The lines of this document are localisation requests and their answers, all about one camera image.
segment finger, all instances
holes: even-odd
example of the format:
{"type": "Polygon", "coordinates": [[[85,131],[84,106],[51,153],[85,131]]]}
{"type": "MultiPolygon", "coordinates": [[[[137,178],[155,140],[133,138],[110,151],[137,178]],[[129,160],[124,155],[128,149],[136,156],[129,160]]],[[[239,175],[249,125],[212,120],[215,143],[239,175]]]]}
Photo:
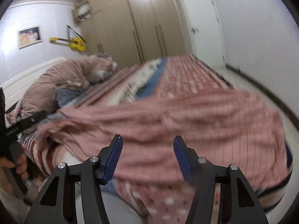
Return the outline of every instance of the finger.
{"type": "Polygon", "coordinates": [[[26,170],[27,170],[27,163],[24,163],[24,164],[18,166],[17,169],[16,169],[17,174],[19,174],[19,175],[26,172],[26,170]]]}
{"type": "Polygon", "coordinates": [[[0,157],[0,168],[7,167],[7,168],[13,168],[15,165],[13,162],[9,161],[5,157],[0,157]]]}
{"type": "Polygon", "coordinates": [[[18,165],[22,165],[22,164],[24,164],[26,162],[27,162],[27,157],[24,154],[22,154],[21,156],[19,156],[18,159],[17,159],[17,164],[18,165]]]}
{"type": "Polygon", "coordinates": [[[29,174],[27,172],[21,174],[21,178],[24,180],[27,180],[28,177],[29,177],[29,174]]]}

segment pink blanket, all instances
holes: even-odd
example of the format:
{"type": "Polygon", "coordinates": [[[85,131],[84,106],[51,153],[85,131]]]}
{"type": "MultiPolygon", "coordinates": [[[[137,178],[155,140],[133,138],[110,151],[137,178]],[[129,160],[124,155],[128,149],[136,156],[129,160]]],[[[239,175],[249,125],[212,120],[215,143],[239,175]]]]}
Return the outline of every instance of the pink blanket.
{"type": "Polygon", "coordinates": [[[47,147],[51,137],[86,160],[121,134],[115,177],[130,182],[183,182],[172,147],[176,135],[216,165],[237,164],[254,190],[275,186],[288,174],[279,113],[255,95],[227,87],[190,56],[168,59],[148,99],[102,107],[94,96],[90,106],[60,112],[67,119],[44,125],[38,148],[47,147]]]}

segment human hand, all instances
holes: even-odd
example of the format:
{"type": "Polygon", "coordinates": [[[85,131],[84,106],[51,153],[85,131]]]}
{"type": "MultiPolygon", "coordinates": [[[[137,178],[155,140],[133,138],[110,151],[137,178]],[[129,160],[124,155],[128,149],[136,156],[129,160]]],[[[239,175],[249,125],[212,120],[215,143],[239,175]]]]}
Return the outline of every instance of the human hand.
{"type": "MultiPolygon", "coordinates": [[[[13,168],[15,167],[15,164],[9,160],[7,160],[5,157],[0,157],[0,188],[6,192],[7,194],[11,196],[15,196],[15,193],[13,191],[13,188],[9,181],[7,180],[6,174],[4,172],[4,168],[13,168]]],[[[27,179],[28,178],[28,173],[27,173],[27,159],[25,154],[22,154],[18,159],[17,159],[17,167],[16,171],[17,174],[21,176],[22,179],[27,179]]]]}

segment picture frame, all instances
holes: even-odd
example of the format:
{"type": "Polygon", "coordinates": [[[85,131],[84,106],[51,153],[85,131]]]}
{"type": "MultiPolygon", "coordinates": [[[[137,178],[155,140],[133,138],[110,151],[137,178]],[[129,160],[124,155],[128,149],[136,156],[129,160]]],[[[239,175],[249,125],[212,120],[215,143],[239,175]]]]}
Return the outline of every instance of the picture frame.
{"type": "Polygon", "coordinates": [[[41,26],[33,26],[18,30],[19,49],[43,42],[41,26]]]}

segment dark baseboard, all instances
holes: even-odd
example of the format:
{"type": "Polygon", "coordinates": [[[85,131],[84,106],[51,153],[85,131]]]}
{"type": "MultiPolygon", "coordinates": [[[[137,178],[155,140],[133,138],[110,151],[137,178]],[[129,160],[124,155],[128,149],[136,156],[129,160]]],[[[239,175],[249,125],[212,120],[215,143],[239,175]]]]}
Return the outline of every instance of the dark baseboard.
{"type": "Polygon", "coordinates": [[[249,81],[251,84],[256,86],[258,89],[260,89],[264,94],[266,94],[279,108],[281,108],[281,110],[287,115],[287,117],[293,122],[294,126],[299,131],[299,119],[297,115],[281,99],[279,99],[273,92],[264,87],[262,84],[258,83],[252,77],[243,73],[239,68],[235,68],[229,64],[226,64],[225,66],[227,69],[237,73],[238,75],[249,81]]]}

